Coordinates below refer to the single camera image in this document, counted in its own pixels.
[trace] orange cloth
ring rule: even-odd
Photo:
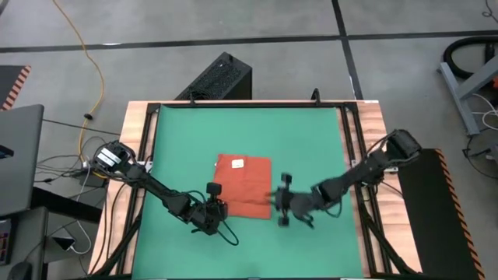
[[[218,155],[214,181],[222,185],[219,199],[228,204],[228,215],[270,219],[268,193],[272,163],[268,158]]]

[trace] concrete floor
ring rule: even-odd
[[[484,1],[339,0],[339,4],[347,34],[498,27],[492,19],[481,16]],[[61,5],[88,44],[339,32],[328,0],[61,0]],[[381,102],[388,129],[406,128],[423,146],[443,149],[486,276],[494,279],[498,278],[498,188],[495,180],[474,171],[463,157],[465,130],[442,77],[435,72],[444,48],[457,39],[354,40],[350,44],[363,96]],[[0,15],[0,47],[76,44],[75,34],[51,1],[10,1]],[[106,79],[106,96],[92,128],[119,132],[129,100],[174,98],[222,51],[254,68],[255,99],[308,99],[315,87],[326,99],[354,98],[340,40],[91,51]],[[482,49],[460,51],[457,62],[469,70],[477,69]],[[0,53],[0,65],[8,64],[33,67],[16,106],[42,103],[48,119],[81,124],[82,115],[98,98],[98,76],[81,51]],[[475,109],[488,110],[478,100]],[[77,129],[44,123],[39,157],[76,153],[78,136]],[[101,136],[105,140],[116,138]],[[87,151],[97,145],[98,141],[90,143]],[[67,166],[72,161],[56,164]],[[496,174],[492,163],[483,160],[477,164]],[[79,191],[74,180],[58,180],[42,187],[66,196]],[[83,200],[95,203],[102,195],[95,192]],[[56,228],[62,219],[51,217],[49,227]],[[96,227],[85,227],[94,238]],[[76,247],[84,250],[86,240],[78,228],[70,231],[79,240]],[[89,256],[85,256],[85,268],[88,262]],[[50,280],[80,275],[76,257],[49,267]]]

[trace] hazard tape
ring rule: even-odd
[[[23,87],[24,82],[28,78],[30,72],[31,72],[31,66],[25,66],[21,70],[21,72],[17,76],[16,81],[14,82],[14,85],[12,86],[12,89],[9,92],[9,95],[7,96],[7,99],[0,107],[0,110],[12,109],[12,107],[14,106],[14,102],[16,102],[16,99],[19,96],[19,93],[21,92],[21,88]]]
[[[460,220],[461,229],[463,230],[465,239],[467,239],[468,250],[470,251],[472,260],[474,261],[475,269],[477,270],[477,275],[479,280],[485,280],[484,271],[481,266],[481,262],[479,261],[479,257],[477,255],[477,251],[475,250],[474,243],[472,242],[472,237],[470,232],[468,231],[467,223],[465,222],[464,213],[460,207],[460,201],[458,200],[457,192],[454,190],[453,181],[451,180],[450,171],[448,170],[448,166],[446,165],[446,160],[444,159],[443,153],[440,149],[434,149],[434,151],[439,156],[439,160],[441,163],[441,168],[443,168],[443,173],[446,178],[446,183],[451,193],[451,198],[454,202],[454,208],[457,211],[458,219]]]

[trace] wooden table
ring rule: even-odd
[[[241,103],[250,103],[255,102],[256,100],[240,100],[238,102]],[[225,100],[222,101],[199,101],[199,102],[227,102]],[[268,102],[268,103],[280,103],[280,102],[296,102],[296,103],[312,103],[314,101],[311,100],[257,100],[257,102]],[[342,102],[337,100],[330,100],[330,102]],[[384,119],[382,118],[381,106],[377,101],[353,101],[357,102],[359,109],[359,118],[363,129],[363,137],[365,138],[366,147],[370,147],[374,144],[378,139],[384,137],[386,135],[386,127],[384,125]],[[188,103],[188,101],[132,101],[128,104],[128,109],[126,110],[126,115],[124,117],[123,128],[121,130],[120,141],[130,148],[134,149],[135,152],[139,151],[140,141],[142,139],[142,131],[144,126],[144,120],[146,118],[146,108],[148,103]],[[339,127],[343,132],[343,126],[341,122],[341,115],[338,110],[338,119],[339,119]],[[360,158],[359,154],[359,146],[358,141],[356,140],[356,131],[353,123],[352,115],[348,117],[349,127],[351,129],[351,134],[353,138],[353,146],[355,149],[356,158]],[[148,141],[148,145],[146,147],[146,156],[150,154],[152,150],[153,144],[153,132],[155,131],[155,123],[156,119],[153,117],[151,121],[151,128],[149,131],[149,135],[145,135],[148,137],[150,141]],[[343,149],[345,153],[345,164],[350,166],[348,153],[345,147],[345,139],[344,133],[341,133]],[[398,176],[397,175],[388,175],[385,176],[385,182],[392,185],[401,191],[399,186]],[[103,246],[103,255],[99,259],[96,270],[98,270],[101,265],[107,259],[107,252],[110,248],[110,253],[114,251],[114,248],[119,244],[121,238],[123,236],[123,230],[125,227],[125,219],[128,210],[128,203],[130,201],[130,187],[124,187],[119,196],[116,198],[116,194],[121,186],[121,183],[116,181],[111,181],[109,183],[109,188],[107,191],[107,234],[106,239],[104,240],[104,218],[105,211],[102,213],[102,218],[100,219],[100,226],[96,236],[95,246],[93,249],[92,260],[90,262],[90,269],[93,268],[100,254],[100,249]],[[355,209],[355,224],[356,224],[356,232],[358,235],[358,244],[360,248],[360,256],[362,261],[363,274],[365,276],[369,275],[368,263],[366,262],[366,255],[363,243],[363,233],[361,230],[361,226],[359,224],[359,215],[357,211],[357,203],[356,196],[353,188],[351,188],[352,194],[352,205]],[[111,214],[111,206],[116,200],[115,209],[114,209],[114,217],[113,224],[110,224],[110,214]],[[138,210],[140,209],[140,205],[143,200],[143,190],[139,192],[137,205],[135,207],[135,215],[138,214]],[[405,260],[406,264],[413,268],[416,271],[421,271],[419,257],[416,251],[415,242],[413,240],[412,230],[410,227],[409,218],[406,212],[405,203],[403,199],[396,194],[393,190],[390,190],[387,187],[383,187],[381,184],[379,186],[379,191],[377,194],[377,200],[379,204],[379,209],[381,213],[381,219],[384,227],[384,234],[386,238],[389,240],[393,248],[398,252],[398,254]],[[112,237],[110,242],[109,231],[112,229]],[[381,254],[379,245],[375,239],[375,237],[371,235],[371,239],[373,242],[373,250],[375,255],[375,261],[377,264],[377,270],[382,271],[382,262],[381,262]],[[126,254],[126,261],[124,265],[124,273],[131,273],[133,257],[135,253],[135,245],[136,245],[136,235],[133,240],[130,242],[128,247],[128,252]]]

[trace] green mat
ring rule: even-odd
[[[162,107],[154,150],[153,176],[179,191],[212,181],[220,153],[264,156],[272,161],[272,189],[280,173],[293,175],[291,189],[310,186],[345,171],[336,109],[181,109]],[[339,219],[314,212],[315,230],[290,219],[229,217],[240,245],[219,235],[191,233],[146,195],[135,252],[133,279],[362,277],[351,197]],[[220,226],[227,238],[233,238]]]

